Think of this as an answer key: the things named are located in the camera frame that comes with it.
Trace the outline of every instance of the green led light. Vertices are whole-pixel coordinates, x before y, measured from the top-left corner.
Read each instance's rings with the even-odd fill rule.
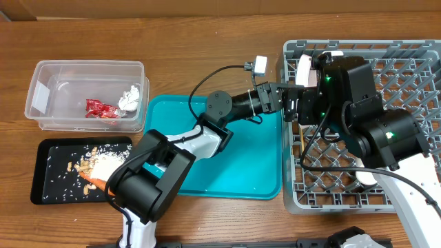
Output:
[[[393,132],[387,132],[386,133],[386,137],[387,138],[392,138],[392,137],[394,137],[395,136],[395,134],[393,133]]]

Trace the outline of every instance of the crumb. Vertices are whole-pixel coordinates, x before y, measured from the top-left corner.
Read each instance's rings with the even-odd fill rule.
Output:
[[[83,195],[87,196],[89,194],[89,185],[85,185],[83,188]]]

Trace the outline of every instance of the white tissue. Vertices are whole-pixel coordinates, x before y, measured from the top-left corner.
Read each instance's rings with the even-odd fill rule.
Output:
[[[129,92],[124,92],[123,97],[119,99],[118,106],[121,110],[135,111],[139,102],[139,90],[132,85]]]

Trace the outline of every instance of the red candy wrapper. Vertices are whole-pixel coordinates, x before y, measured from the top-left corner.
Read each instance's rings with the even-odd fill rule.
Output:
[[[87,99],[85,101],[85,111],[88,113],[85,117],[94,116],[96,118],[121,118],[127,113],[112,105],[104,104],[100,100]],[[111,125],[116,125],[114,121],[106,121]]]

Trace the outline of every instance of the plastic container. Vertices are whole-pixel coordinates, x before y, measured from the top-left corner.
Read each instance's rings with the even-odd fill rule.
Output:
[[[124,91],[139,90],[136,111],[123,118],[86,118],[86,99],[118,106]],[[140,132],[149,101],[149,81],[138,61],[40,61],[32,77],[25,116],[43,130]]]
[[[277,81],[294,83],[302,54],[317,56],[330,50],[342,50],[346,56],[362,56],[370,62],[384,106],[404,108],[413,114],[430,144],[441,178],[441,41],[287,41],[277,62],[280,72]],[[303,132],[305,142],[315,128],[311,126]],[[297,122],[283,123],[283,198],[288,211],[293,214],[395,211],[378,185],[365,186],[353,174],[303,170],[297,155],[301,144],[296,130]],[[315,149],[309,150],[309,155],[317,166],[356,165],[342,141],[326,145],[318,139],[312,146]]]

